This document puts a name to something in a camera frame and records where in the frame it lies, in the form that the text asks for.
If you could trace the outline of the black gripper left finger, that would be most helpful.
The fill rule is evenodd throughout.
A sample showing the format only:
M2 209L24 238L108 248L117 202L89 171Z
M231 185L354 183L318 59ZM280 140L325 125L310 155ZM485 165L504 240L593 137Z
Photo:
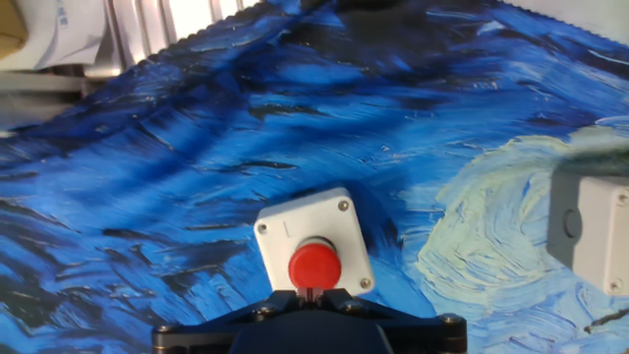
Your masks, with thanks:
M238 338L251 325L303 310L310 288L275 290L266 299L202 324L167 323L151 332L151 352L171 353L281 353L279 341L263 344L269 335Z

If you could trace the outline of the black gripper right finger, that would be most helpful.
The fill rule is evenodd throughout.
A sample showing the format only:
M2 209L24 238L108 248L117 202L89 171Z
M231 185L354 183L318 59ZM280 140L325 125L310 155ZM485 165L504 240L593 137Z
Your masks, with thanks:
M382 330L394 353L466 353L467 321L453 313L420 318L352 296L345 289L311 289L318 310L363 320Z

